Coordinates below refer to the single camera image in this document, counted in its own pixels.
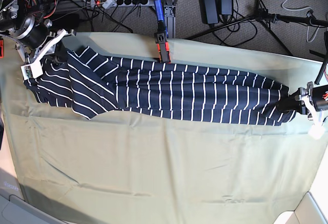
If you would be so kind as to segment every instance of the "gray carpet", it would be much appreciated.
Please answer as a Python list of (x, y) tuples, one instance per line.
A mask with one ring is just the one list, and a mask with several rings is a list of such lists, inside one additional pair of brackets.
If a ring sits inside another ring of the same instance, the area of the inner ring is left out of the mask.
[[(284, 0), (263, 0), (266, 7), (269, 9), (270, 13), (278, 13), (283, 15), (293, 15), (293, 16), (305, 16), (306, 11), (292, 12), (286, 11), (281, 8), (281, 3)], [(243, 15), (250, 14), (255, 4), (255, 0), (238, 0), (239, 12)], [(317, 19), (325, 19), (325, 15), (328, 12), (327, 0), (291, 0), (286, 6), (288, 8), (299, 8), (304, 6), (310, 6), (314, 10), (314, 15)], [(119, 20), (122, 18), (124, 13), (127, 13), (131, 8), (118, 8), (114, 14), (114, 18)], [(153, 36), (156, 31), (156, 16), (154, 11), (150, 8), (142, 8), (140, 13), (135, 10), (127, 19), (124, 24), (131, 29), (134, 33)], [(266, 32), (266, 30), (255, 23), (258, 28), (258, 33), (255, 39), (247, 42), (240, 48), (273, 52), (279, 54), (286, 54), (286, 52), (278, 45), (278, 43), (272, 38), (272, 36)], [(101, 16), (94, 20), (95, 31), (109, 32), (115, 28), (115, 23), (108, 21), (104, 18), (101, 22)], [(176, 37), (186, 38), (202, 30), (208, 29), (207, 25), (201, 22), (200, 10), (198, 0), (178, 0), (177, 15), (176, 15)], [(299, 24), (278, 22), (277, 24), (272, 24), (272, 30), (280, 37), (280, 39), (286, 44), (290, 51), (298, 57), (308, 58), (308, 59), (319, 59), (316, 56), (309, 54), (309, 50), (316, 50), (318, 52), (325, 53), (325, 46), (323, 41), (323, 33), (325, 29), (320, 29), (317, 37), (312, 43), (307, 43), (306, 29)], [(83, 23), (79, 31), (90, 31), (90, 24), (88, 22)], [(125, 28), (120, 27), (118, 32), (128, 32)], [(241, 24), (240, 30), (233, 33), (229, 39), (226, 41), (228, 44), (234, 45), (238, 44), (254, 35), (255, 29), (250, 23)], [(314, 32), (314, 28), (310, 29), (310, 35)], [(220, 38), (225, 38), (229, 31), (223, 29), (217, 32)], [(220, 44), (220, 41), (216, 39), (212, 34), (208, 34), (196, 39), (200, 42), (205, 42), (209, 44)]]

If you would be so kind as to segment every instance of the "plug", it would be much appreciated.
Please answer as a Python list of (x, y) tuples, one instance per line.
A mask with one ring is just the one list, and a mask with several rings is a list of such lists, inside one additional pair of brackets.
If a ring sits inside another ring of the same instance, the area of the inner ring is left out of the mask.
[(106, 0), (101, 6), (104, 9), (108, 9), (110, 7), (112, 7), (115, 4), (115, 0)]

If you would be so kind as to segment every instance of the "power strip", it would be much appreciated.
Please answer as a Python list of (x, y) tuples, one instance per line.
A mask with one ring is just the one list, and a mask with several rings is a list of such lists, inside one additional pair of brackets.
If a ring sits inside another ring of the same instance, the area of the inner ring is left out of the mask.
[[(86, 6), (86, 3), (83, 0), (73, 0), (73, 1), (81, 7)], [(99, 6), (101, 6), (101, 4), (104, 3), (105, 1), (107, 1), (107, 0), (99, 0), (99, 4), (100, 4)], [(140, 4), (140, 5), (142, 7), (153, 7), (154, 1), (155, 0), (148, 0), (148, 2), (145, 5), (143, 5), (143, 4)], [(57, 5), (56, 12), (74, 11), (79, 8), (76, 4), (74, 4), (71, 1), (60, 1), (60, 3)], [(95, 0), (93, 0), (93, 5), (90, 4), (90, 6), (88, 6), (88, 7), (92, 9), (94, 7), (94, 4), (95, 4)], [(113, 8), (116, 6), (117, 6), (117, 0), (112, 0), (112, 3), (110, 4), (110, 6), (108, 8)], [(118, 7), (133, 7), (133, 6), (135, 6), (135, 4), (133, 4), (132, 2), (128, 5), (125, 3), (123, 3), (122, 5), (118, 5)]]

